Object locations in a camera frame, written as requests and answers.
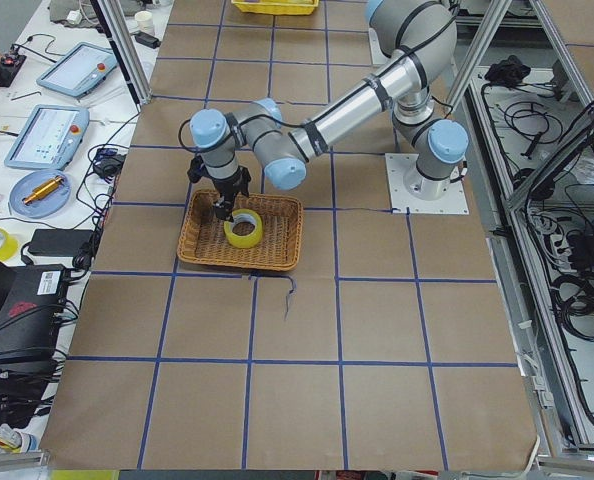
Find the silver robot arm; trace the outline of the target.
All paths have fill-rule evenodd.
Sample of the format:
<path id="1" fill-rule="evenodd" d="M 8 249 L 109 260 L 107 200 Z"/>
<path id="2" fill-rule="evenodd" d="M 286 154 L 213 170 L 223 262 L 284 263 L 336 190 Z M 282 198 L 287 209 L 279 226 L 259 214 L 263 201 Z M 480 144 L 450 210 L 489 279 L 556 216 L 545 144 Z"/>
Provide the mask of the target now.
<path id="1" fill-rule="evenodd" d="M 440 117 L 430 94 L 456 46 L 456 13 L 439 1 L 370 1 L 365 16 L 388 60 L 316 116 L 282 132 L 280 109 L 265 98 L 235 112 L 202 109 L 186 121 L 197 148 L 187 176 L 213 183 L 218 219 L 232 220 L 237 196 L 249 193 L 251 176 L 237 149 L 249 146 L 273 186 L 292 190 L 311 159 L 383 112 L 418 153 L 406 189 L 423 200 L 441 197 L 469 145 L 465 128 Z"/>

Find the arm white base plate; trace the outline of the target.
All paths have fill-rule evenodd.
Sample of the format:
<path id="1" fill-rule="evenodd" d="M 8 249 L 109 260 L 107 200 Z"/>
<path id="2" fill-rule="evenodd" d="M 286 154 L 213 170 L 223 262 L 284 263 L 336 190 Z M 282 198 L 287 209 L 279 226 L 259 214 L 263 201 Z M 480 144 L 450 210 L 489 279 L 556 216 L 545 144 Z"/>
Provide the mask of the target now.
<path id="1" fill-rule="evenodd" d="M 387 153 L 391 209 L 401 214 L 468 215 L 464 185 L 455 166 L 447 179 L 435 181 L 417 170 L 417 154 Z"/>

